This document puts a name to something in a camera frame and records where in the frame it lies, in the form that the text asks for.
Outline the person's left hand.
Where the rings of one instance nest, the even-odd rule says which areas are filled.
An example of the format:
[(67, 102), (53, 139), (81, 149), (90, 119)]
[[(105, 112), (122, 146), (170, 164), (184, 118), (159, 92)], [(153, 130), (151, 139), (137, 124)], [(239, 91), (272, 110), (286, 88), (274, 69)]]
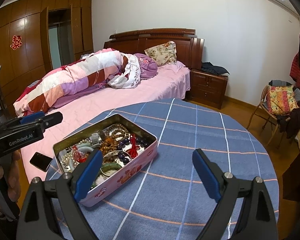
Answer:
[(8, 195), (11, 165), (13, 163), (13, 153), (0, 157), (0, 166), (3, 169), (3, 176), (0, 178), (0, 213), (9, 221), (18, 220), (20, 209), (15, 201), (12, 201)]

